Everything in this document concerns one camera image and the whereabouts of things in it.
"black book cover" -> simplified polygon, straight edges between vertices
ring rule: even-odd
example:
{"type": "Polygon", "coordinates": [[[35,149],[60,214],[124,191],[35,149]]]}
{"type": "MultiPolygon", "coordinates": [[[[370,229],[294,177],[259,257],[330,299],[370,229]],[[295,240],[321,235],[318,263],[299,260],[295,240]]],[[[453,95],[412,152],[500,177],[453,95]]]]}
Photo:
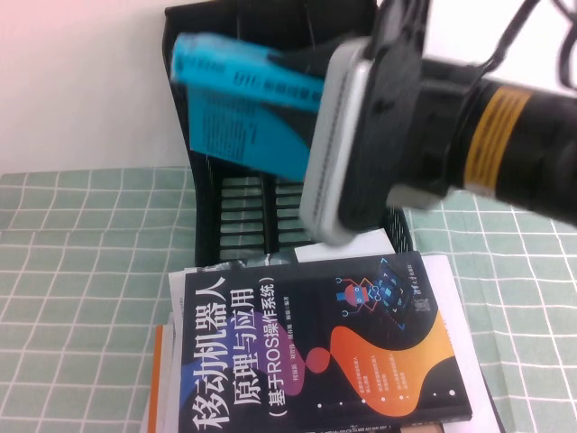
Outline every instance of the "black book cover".
{"type": "Polygon", "coordinates": [[[419,253],[187,275],[179,432],[471,418],[419,253]]]}

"blue book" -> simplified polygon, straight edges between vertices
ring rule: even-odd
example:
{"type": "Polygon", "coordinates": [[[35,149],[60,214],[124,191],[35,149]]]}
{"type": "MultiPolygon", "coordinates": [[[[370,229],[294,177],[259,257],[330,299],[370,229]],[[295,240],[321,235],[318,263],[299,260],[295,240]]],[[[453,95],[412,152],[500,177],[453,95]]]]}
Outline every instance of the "blue book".
{"type": "Polygon", "coordinates": [[[277,66],[259,45],[182,34],[171,79],[188,87],[190,148],[303,181],[324,81],[277,66]]]}

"black plastic organizer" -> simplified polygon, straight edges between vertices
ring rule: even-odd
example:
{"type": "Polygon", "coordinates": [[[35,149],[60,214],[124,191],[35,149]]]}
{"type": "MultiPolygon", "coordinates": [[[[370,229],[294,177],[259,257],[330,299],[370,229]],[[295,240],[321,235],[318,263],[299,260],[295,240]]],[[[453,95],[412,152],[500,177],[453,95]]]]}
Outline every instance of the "black plastic organizer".
{"type": "MultiPolygon", "coordinates": [[[[369,34],[374,0],[213,0],[167,8],[162,55],[169,74],[181,32],[215,32],[294,50],[348,32],[369,34]]],[[[191,151],[188,104],[170,83],[197,194],[196,266],[312,244],[298,219],[302,184],[279,180],[191,151]]],[[[412,250],[402,210],[388,209],[380,224],[397,252],[412,250]]]]}

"stack of books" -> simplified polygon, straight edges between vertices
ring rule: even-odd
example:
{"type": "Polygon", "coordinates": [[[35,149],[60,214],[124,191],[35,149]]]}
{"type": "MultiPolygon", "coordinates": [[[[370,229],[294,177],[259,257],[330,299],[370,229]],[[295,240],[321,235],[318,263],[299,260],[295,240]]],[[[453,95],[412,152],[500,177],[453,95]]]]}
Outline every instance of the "stack of books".
{"type": "Polygon", "coordinates": [[[444,256],[379,230],[169,280],[142,433],[502,431],[444,256]]]}

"green checkered tablecloth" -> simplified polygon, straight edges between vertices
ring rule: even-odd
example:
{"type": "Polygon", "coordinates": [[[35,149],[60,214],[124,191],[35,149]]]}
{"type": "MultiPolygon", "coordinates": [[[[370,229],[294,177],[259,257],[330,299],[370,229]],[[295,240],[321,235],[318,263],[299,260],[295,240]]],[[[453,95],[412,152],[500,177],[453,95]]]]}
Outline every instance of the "green checkered tablecloth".
{"type": "MultiPolygon", "coordinates": [[[[138,431],[195,205],[188,168],[0,178],[0,432],[138,431]]],[[[577,431],[577,232],[465,193],[407,214],[452,262],[507,431],[577,431]]]]}

